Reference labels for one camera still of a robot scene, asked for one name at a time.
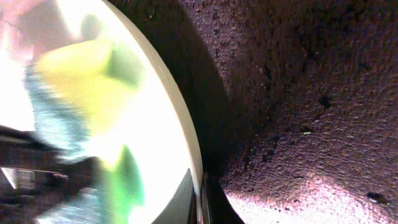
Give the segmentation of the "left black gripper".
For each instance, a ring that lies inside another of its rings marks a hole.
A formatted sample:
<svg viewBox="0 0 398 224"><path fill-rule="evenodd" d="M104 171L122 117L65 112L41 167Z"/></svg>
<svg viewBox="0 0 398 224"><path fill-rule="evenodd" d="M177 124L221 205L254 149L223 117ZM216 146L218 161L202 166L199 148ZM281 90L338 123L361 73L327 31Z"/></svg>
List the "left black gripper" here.
<svg viewBox="0 0 398 224"><path fill-rule="evenodd" d="M97 157L64 163L59 154L32 132L1 126L1 169L12 170L4 175L11 189L1 190L1 223L34 223L95 185Z"/></svg>

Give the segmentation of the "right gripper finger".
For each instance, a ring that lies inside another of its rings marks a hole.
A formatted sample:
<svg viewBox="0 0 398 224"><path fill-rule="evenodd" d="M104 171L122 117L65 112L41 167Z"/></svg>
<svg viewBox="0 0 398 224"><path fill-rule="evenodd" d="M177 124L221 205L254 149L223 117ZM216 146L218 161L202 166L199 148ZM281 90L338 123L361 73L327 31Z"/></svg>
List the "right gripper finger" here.
<svg viewBox="0 0 398 224"><path fill-rule="evenodd" d="M194 224L196 222L196 194L190 169L187 169L169 203L152 224Z"/></svg>

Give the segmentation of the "mint plate front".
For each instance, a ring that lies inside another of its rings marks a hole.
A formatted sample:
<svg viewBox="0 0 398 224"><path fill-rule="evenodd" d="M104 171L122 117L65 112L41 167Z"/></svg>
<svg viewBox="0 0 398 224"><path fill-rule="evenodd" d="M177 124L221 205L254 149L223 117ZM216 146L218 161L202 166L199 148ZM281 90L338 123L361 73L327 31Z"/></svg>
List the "mint plate front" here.
<svg viewBox="0 0 398 224"><path fill-rule="evenodd" d="M190 112L156 49L109 1L1 2L1 126L32 132L35 138L26 66L46 52L87 40L110 40L126 48L129 62L140 69L127 138L141 171L144 203L134 209L129 223L152 223L187 169L196 194L196 223L201 223L203 167ZM94 185L34 223L103 223L97 195Z"/></svg>

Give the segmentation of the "green wet sponge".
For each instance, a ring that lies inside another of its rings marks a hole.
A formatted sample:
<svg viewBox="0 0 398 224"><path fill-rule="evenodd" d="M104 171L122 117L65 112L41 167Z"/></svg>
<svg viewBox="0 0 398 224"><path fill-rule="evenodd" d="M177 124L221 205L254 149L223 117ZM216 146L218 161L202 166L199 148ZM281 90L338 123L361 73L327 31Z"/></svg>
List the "green wet sponge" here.
<svg viewBox="0 0 398 224"><path fill-rule="evenodd" d="M128 50L87 40L44 53L24 73L35 138L54 148L62 164L94 160L101 221L129 223L144 203L144 189L127 138L141 81Z"/></svg>

